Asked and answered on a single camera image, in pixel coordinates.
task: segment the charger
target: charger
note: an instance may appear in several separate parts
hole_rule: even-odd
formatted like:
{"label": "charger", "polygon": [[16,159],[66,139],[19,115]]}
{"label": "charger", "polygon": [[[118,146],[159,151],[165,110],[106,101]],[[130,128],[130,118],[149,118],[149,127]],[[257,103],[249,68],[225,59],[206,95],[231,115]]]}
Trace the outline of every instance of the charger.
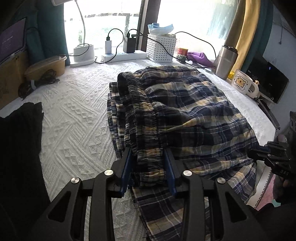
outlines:
{"label": "charger", "polygon": [[123,51],[125,53],[134,53],[136,50],[136,34],[132,34],[130,38],[130,34],[126,35],[123,42]]}
{"label": "charger", "polygon": [[112,53],[112,41],[110,40],[110,37],[107,37],[105,41],[105,54],[109,53]]}

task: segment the white mug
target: white mug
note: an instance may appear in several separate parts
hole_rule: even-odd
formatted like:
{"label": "white mug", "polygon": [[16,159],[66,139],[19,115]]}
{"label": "white mug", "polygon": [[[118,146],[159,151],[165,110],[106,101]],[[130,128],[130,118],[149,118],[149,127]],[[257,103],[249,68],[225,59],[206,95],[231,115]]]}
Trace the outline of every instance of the white mug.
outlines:
{"label": "white mug", "polygon": [[231,85],[244,95],[248,95],[251,98],[256,98],[259,93],[258,85],[253,82],[253,80],[247,76],[245,73],[237,69],[231,80]]}

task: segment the metal screw cap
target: metal screw cap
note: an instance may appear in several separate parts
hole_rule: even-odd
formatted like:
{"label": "metal screw cap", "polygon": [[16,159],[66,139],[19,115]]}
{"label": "metal screw cap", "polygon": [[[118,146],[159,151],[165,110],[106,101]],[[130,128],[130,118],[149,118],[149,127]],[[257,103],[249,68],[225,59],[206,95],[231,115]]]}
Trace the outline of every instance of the metal screw cap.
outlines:
{"label": "metal screw cap", "polygon": [[220,184],[224,184],[226,182],[226,180],[222,177],[217,178],[217,182],[219,182]]}
{"label": "metal screw cap", "polygon": [[113,174],[113,171],[112,171],[111,169],[108,169],[108,170],[106,170],[106,171],[104,172],[104,174],[105,174],[106,176],[111,176],[111,175]]}
{"label": "metal screw cap", "polygon": [[191,176],[192,175],[192,172],[191,171],[189,171],[189,170],[186,170],[186,171],[184,171],[183,172],[183,174],[184,174],[184,176]]}
{"label": "metal screw cap", "polygon": [[71,179],[71,182],[73,184],[78,183],[79,182],[79,178],[78,177],[74,177],[74,178]]}

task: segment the wall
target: wall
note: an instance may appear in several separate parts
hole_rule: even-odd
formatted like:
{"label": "wall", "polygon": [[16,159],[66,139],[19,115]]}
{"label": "wall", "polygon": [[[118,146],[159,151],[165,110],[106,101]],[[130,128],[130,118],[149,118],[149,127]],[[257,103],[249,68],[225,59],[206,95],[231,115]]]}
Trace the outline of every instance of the wall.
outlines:
{"label": "wall", "polygon": [[290,111],[296,111],[296,38],[282,27],[273,24],[268,44],[263,57],[279,69],[288,79],[289,84],[278,104],[271,109],[277,118],[281,130],[289,123]]}

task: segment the cardboard box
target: cardboard box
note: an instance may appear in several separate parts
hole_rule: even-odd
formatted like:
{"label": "cardboard box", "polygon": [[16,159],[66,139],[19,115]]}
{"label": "cardboard box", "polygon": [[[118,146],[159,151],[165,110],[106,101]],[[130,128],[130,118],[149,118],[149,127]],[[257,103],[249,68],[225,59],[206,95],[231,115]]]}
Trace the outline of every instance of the cardboard box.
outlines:
{"label": "cardboard box", "polygon": [[27,52],[19,52],[0,65],[0,109],[18,97],[18,87],[25,81],[29,67]]}

